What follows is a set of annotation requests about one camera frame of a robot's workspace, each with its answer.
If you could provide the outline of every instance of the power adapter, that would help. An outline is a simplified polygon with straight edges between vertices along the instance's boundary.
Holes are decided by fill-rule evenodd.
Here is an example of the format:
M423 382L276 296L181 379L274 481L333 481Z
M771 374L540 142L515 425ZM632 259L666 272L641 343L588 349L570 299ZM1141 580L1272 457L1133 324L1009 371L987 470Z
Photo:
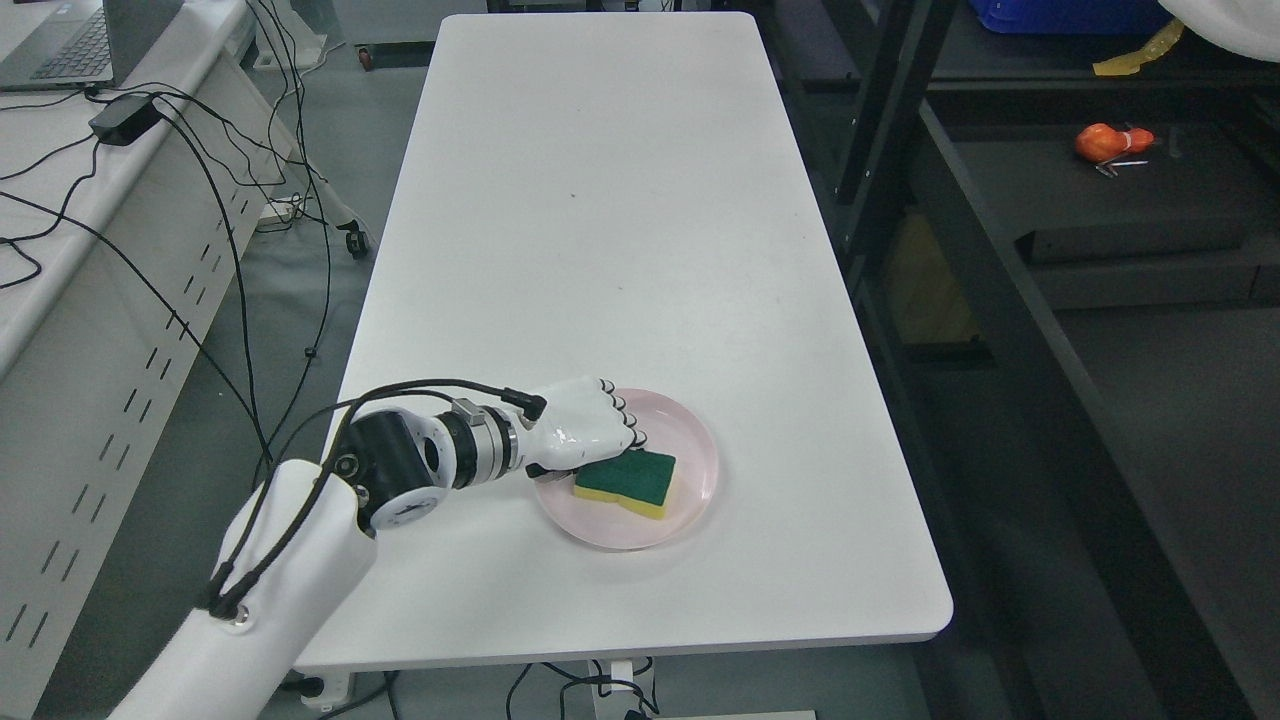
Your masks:
M142 137L161 119L150 95L124 95L111 100L88 122L102 145L125 146Z

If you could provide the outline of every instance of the orange object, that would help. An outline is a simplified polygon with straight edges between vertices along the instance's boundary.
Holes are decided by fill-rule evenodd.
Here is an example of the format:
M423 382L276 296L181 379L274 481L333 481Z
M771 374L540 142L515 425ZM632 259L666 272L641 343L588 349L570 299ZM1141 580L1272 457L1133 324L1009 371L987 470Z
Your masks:
M1106 123L1093 123L1075 136L1075 151L1091 163L1111 160L1125 152L1142 152L1156 136L1142 128L1117 131Z

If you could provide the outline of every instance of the pink plate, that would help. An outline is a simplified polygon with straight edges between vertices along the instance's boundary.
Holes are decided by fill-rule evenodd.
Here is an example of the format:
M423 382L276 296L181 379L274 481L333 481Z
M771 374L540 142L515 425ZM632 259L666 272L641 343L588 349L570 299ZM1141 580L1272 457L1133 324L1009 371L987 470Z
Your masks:
M538 501L568 534L608 550L658 544L696 520L716 495L719 455L707 427L675 400L646 389L618 388L627 413L649 436L646 450L676 457L676 478L667 496L667 516L653 520L613 502L573 496L573 475L535 483Z

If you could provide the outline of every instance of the sponge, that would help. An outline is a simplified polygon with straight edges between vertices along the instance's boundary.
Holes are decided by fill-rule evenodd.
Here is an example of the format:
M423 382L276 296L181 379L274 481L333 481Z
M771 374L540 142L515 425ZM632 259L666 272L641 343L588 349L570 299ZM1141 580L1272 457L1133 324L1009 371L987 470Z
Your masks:
M611 460L591 462L577 471L573 495L584 500L617 502L622 507L662 520L676 459L660 452L628 450Z

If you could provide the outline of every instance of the robotic arm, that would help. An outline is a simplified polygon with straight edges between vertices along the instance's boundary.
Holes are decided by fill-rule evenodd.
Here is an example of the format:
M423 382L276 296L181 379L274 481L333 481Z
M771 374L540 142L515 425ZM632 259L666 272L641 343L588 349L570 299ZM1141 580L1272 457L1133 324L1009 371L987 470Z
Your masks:
M426 515L451 489L518 469L532 478L575 470L645 441L605 380L579 378L516 396L518 409L454 398L435 416L383 405L339 425L330 475L312 462L282 462L241 509L219 552L215 591L250 589L192 610L111 717L257 717L372 566L380 530Z

